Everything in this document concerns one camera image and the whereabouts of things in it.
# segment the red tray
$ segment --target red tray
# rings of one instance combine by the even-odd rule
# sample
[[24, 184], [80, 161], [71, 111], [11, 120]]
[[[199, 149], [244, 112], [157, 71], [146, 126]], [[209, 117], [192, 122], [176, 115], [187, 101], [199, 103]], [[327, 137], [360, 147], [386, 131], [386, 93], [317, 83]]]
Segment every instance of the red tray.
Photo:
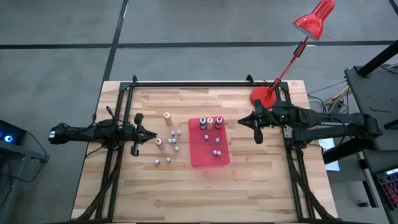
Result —
[[[217, 117], [212, 118], [214, 125], [211, 130], [200, 129], [200, 118], [193, 118], [188, 121], [191, 165], [193, 167], [225, 166], [229, 164], [224, 118], [220, 129], [215, 128]], [[218, 144], [216, 144], [216, 138], [220, 139]], [[221, 155], [213, 155], [214, 150], [221, 151]]]

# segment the lamp shade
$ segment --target lamp shade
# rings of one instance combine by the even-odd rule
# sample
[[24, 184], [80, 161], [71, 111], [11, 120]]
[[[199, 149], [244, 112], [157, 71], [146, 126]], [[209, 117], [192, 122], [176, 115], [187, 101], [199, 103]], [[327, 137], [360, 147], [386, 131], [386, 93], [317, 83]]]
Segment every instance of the lamp shade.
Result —
[[319, 40], [323, 31], [323, 21], [334, 8], [334, 0], [321, 0], [311, 14], [298, 18], [293, 25], [313, 40]]

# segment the gray floor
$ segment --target gray floor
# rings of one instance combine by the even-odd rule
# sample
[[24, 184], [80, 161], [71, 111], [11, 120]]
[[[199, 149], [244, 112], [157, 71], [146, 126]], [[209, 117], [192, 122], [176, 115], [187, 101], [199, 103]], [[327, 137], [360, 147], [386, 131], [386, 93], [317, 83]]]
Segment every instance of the gray floor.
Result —
[[[120, 42], [300, 41], [291, 23], [318, 1], [130, 0]], [[0, 44], [111, 43], [122, 0], [0, 2]], [[387, 0], [336, 0], [322, 41], [394, 40], [398, 16]], [[386, 46], [311, 47], [286, 74], [307, 91], [344, 80]], [[118, 49], [110, 80], [273, 80], [295, 47]], [[86, 144], [54, 146], [59, 122], [86, 126], [95, 110], [109, 49], [0, 50], [0, 119], [34, 133], [51, 155], [37, 180], [24, 184], [13, 223], [68, 220]], [[394, 57], [389, 63], [398, 63]], [[334, 96], [345, 84], [314, 95]], [[350, 103], [350, 111], [357, 111]], [[379, 210], [358, 208], [361, 183], [331, 183], [339, 217], [384, 223]]]

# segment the lamp base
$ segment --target lamp base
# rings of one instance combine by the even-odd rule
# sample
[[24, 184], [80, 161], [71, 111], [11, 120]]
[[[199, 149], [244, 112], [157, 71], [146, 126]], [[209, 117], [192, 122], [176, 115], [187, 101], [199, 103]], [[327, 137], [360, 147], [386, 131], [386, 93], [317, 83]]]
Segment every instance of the lamp base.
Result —
[[270, 108], [277, 101], [276, 94], [272, 93], [269, 97], [267, 97], [267, 93], [270, 87], [260, 86], [253, 89], [250, 95], [250, 102], [254, 106], [254, 100], [261, 100], [261, 104], [265, 108]]

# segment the black metal frame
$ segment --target black metal frame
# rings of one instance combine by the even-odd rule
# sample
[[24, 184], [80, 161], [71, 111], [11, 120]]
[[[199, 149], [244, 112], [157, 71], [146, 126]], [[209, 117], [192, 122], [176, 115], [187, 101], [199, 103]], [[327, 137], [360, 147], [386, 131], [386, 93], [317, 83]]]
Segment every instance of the black metal frame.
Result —
[[[256, 86], [272, 86], [274, 82], [268, 83], [268, 82], [255, 82], [252, 78], [251, 75], [248, 75], [246, 78], [246, 81], [243, 82], [138, 82], [136, 76], [133, 76], [132, 82], [122, 82], [120, 83], [119, 86], [119, 95], [118, 95], [118, 100], [116, 103], [116, 111], [115, 111], [115, 117], [118, 118], [120, 115], [120, 110], [121, 110], [121, 103], [123, 99], [124, 92], [127, 90], [127, 101], [126, 101], [126, 109], [124, 113], [124, 122], [129, 121], [129, 112], [130, 112], [130, 106], [132, 102], [132, 93], [133, 89], [135, 87], [165, 87], [165, 86], [187, 86], [187, 87], [192, 87], [192, 86], [228, 86], [228, 87], [234, 87], [234, 86], [247, 86], [247, 87], [256, 87]], [[288, 102], [291, 102], [290, 100], [290, 93], [289, 93], [289, 87], [286, 82], [281, 82], [279, 85], [279, 88], [275, 90], [275, 93], [277, 95], [277, 100], [282, 100], [281, 98], [281, 92], [284, 92], [285, 95], [285, 100]], [[290, 174], [290, 180], [292, 184], [292, 193], [294, 197], [294, 202], [295, 202], [295, 208], [297, 211], [297, 220], [298, 222], [307, 222], [307, 223], [352, 223], [352, 222], [343, 222], [340, 220], [319, 220], [316, 219], [315, 217], [315, 212], [314, 212], [314, 207], [312, 203], [317, 203], [316, 198], [313, 196], [312, 200], [310, 200], [310, 197], [308, 195], [305, 196], [305, 201], [307, 204], [307, 210], [308, 210], [308, 218], [303, 217], [303, 210], [301, 206], [301, 201], [300, 201], [300, 194], [299, 194], [299, 189], [297, 185], [299, 184], [301, 188], [305, 188], [305, 190], [309, 190], [308, 186], [308, 178], [307, 178], [307, 173], [305, 170], [305, 164], [304, 164], [304, 159], [303, 159], [303, 152], [296, 149], [297, 153], [297, 161], [298, 161], [298, 170], [300, 172], [300, 179], [293, 178], [293, 175], [297, 173], [297, 169], [294, 166], [294, 159], [292, 157], [292, 151], [294, 150], [293, 147], [290, 144], [290, 138], [285, 138], [285, 131], [282, 129], [283, 132], [283, 137], [285, 139], [285, 151], [286, 151], [286, 159], [289, 167], [289, 174]], [[121, 143], [120, 147], [116, 149], [118, 151], [118, 154], [116, 156], [116, 163], [114, 165], [114, 169], [112, 172], [109, 174], [110, 169], [111, 169], [111, 161], [112, 161], [112, 156], [113, 152], [115, 149], [108, 149], [108, 153], [106, 155], [106, 160], [105, 160], [105, 166], [104, 166], [104, 172], [103, 172], [103, 178], [101, 182], [101, 189], [93, 202], [90, 204], [86, 212], [81, 215], [79, 218], [70, 220], [69, 222], [65, 223], [111, 223], [113, 220], [113, 213], [114, 213], [114, 206], [116, 203], [116, 193], [118, 190], [118, 182], [119, 182], [119, 173], [121, 170], [121, 162], [123, 158], [123, 147], [124, 143]], [[110, 200], [109, 200], [109, 207], [108, 207], [108, 214], [106, 218], [103, 218], [103, 203], [104, 203], [104, 196], [105, 193], [108, 191], [110, 186], [112, 185], [111, 189], [111, 195], [110, 195]], [[93, 212], [96, 211], [95, 214], [95, 219], [90, 219], [92, 216]]]

